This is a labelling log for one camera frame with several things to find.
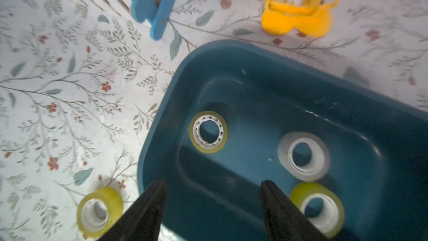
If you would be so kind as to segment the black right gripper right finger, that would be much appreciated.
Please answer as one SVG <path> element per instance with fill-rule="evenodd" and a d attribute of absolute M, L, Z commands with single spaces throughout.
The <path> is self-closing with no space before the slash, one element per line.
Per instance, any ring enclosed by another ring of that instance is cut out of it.
<path fill-rule="evenodd" d="M 271 180 L 261 183 L 259 198 L 269 241 L 327 241 Z"/>

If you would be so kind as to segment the yellow tape roll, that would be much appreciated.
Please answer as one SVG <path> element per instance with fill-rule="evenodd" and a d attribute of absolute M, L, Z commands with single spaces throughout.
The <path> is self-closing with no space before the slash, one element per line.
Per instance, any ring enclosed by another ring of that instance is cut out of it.
<path fill-rule="evenodd" d="M 76 222 L 85 236 L 99 238 L 119 220 L 123 210 L 120 194 L 111 187 L 102 187 L 79 203 Z"/>
<path fill-rule="evenodd" d="M 313 202 L 321 204 L 316 216 L 308 220 L 327 238 L 333 238 L 342 230 L 345 219 L 344 207 L 336 194 L 318 183 L 300 183 L 290 193 L 290 200 L 306 217 L 308 208 L 314 209 Z"/>
<path fill-rule="evenodd" d="M 228 137 L 228 126 L 218 113 L 203 111 L 198 113 L 191 121 L 189 137 L 199 152 L 213 154 L 225 146 Z"/>

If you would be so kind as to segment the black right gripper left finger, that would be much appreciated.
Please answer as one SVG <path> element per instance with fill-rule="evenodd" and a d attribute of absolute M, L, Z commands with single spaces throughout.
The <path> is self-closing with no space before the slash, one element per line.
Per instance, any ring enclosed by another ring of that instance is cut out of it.
<path fill-rule="evenodd" d="M 156 241 L 167 201 L 166 183 L 152 182 L 101 241 Z"/>

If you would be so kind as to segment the teal plastic storage box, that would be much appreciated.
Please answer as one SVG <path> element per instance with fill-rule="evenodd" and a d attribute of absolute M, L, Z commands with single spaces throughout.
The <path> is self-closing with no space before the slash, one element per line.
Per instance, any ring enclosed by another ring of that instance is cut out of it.
<path fill-rule="evenodd" d="M 216 153 L 189 125 L 203 111 L 226 121 Z M 166 183 L 166 228 L 188 241 L 264 241 L 260 184 L 297 185 L 280 139 L 309 132 L 328 147 L 321 184 L 344 205 L 339 241 L 428 238 L 428 115 L 298 62 L 238 41 L 215 41 L 178 67 L 140 154 L 138 189 Z"/>

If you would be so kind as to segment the clear transparent tape roll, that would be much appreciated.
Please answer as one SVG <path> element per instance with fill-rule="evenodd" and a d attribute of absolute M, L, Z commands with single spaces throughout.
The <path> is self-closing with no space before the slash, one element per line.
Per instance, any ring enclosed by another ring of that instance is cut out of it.
<path fill-rule="evenodd" d="M 307 132 L 286 134 L 279 142 L 278 158 L 286 170 L 302 181 L 320 180 L 331 166 L 327 145 Z"/>

